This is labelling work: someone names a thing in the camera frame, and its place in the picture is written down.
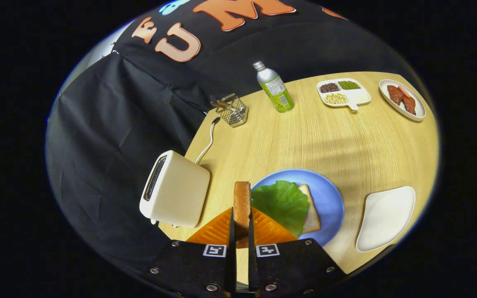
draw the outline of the red beans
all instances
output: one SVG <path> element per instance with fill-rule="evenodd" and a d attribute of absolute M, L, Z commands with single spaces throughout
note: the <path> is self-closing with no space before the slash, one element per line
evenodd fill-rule
<path fill-rule="evenodd" d="M 339 91 L 340 89 L 337 87 L 337 85 L 335 83 L 329 83 L 329 84 L 325 84 L 325 85 L 322 85 L 320 87 L 320 91 L 322 93 L 327 93 L 327 92 L 332 92 L 332 91 Z"/>

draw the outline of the lettuce leaf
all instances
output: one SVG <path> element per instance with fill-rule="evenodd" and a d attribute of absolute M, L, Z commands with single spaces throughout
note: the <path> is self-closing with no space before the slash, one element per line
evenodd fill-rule
<path fill-rule="evenodd" d="M 301 235 L 308 213 L 308 199 L 297 184 L 278 180 L 274 185 L 252 190 L 251 199 L 252 207 L 270 216 L 296 238 Z"/>

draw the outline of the toaster slot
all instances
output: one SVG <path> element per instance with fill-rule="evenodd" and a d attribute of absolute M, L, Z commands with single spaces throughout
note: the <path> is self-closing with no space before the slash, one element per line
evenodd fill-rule
<path fill-rule="evenodd" d="M 143 197 L 145 200 L 150 201 L 150 196 L 152 195 L 152 190 L 154 190 L 154 186 L 156 185 L 157 177 L 159 177 L 159 173 L 165 164 L 165 160 L 167 159 L 166 156 L 160 158 L 157 161 L 156 168 L 150 177 L 150 183 L 148 184 L 148 188 L 145 191 L 145 196 Z"/>

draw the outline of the beans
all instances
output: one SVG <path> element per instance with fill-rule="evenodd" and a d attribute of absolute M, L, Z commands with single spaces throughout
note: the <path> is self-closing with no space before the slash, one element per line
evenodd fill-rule
<path fill-rule="evenodd" d="M 320 91 L 322 93 L 327 93 L 327 92 L 332 92 L 332 91 L 339 91 L 340 89 L 337 87 L 337 85 L 335 83 L 329 83 L 329 84 L 325 84 L 325 85 L 322 85 L 320 87 Z"/>
<path fill-rule="evenodd" d="M 342 104 L 342 103 L 348 103 L 349 100 L 347 100 L 347 96 L 342 93 L 333 93 L 333 94 L 327 94 L 325 97 L 325 102 L 329 104 Z"/>
<path fill-rule="evenodd" d="M 360 89 L 357 83 L 351 81 L 339 81 L 338 83 L 343 90 Z"/>

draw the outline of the orange letter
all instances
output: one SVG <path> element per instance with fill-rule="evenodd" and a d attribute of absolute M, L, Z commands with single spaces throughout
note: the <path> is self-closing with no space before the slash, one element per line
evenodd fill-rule
<path fill-rule="evenodd" d="M 167 31 L 167 35 L 176 35 L 179 38 L 183 39 L 185 42 L 187 42 L 187 44 L 189 45 L 189 47 L 187 47 L 187 50 L 180 51 L 179 49 L 176 49 L 175 47 L 171 46 L 167 42 L 166 38 L 161 38 L 161 40 L 157 42 L 155 48 L 156 52 L 163 52 L 165 55 L 169 56 L 174 61 L 189 61 L 196 56 L 198 51 L 200 51 L 200 41 L 198 40 L 198 38 L 181 28 L 180 23 L 172 25 L 172 27 L 170 27 L 170 29 Z"/>
<path fill-rule="evenodd" d="M 323 12 L 326 13 L 326 14 L 332 15 L 333 17 L 339 17 L 340 19 L 346 19 L 345 17 L 342 17 L 341 15 L 335 13 L 334 11 L 328 10 L 325 7 L 322 7 L 322 8 L 323 8 Z"/>
<path fill-rule="evenodd" d="M 144 19 L 140 25 L 136 28 L 134 33 L 132 34 L 132 37 L 140 37 L 142 38 L 145 43 L 150 42 L 152 39 L 152 36 L 154 36 L 154 33 L 157 31 L 157 28 L 151 28 L 154 25 L 154 22 L 149 22 L 152 17 L 147 17 Z"/>
<path fill-rule="evenodd" d="M 231 31 L 244 25 L 245 21 L 240 17 L 232 17 L 229 13 L 257 19 L 257 11 L 255 6 L 253 6 L 254 3 L 261 7 L 261 13 L 265 15 L 277 15 L 296 11 L 292 6 L 284 5 L 277 0 L 207 0 L 193 8 L 193 12 L 206 12 L 222 23 L 223 31 Z"/>

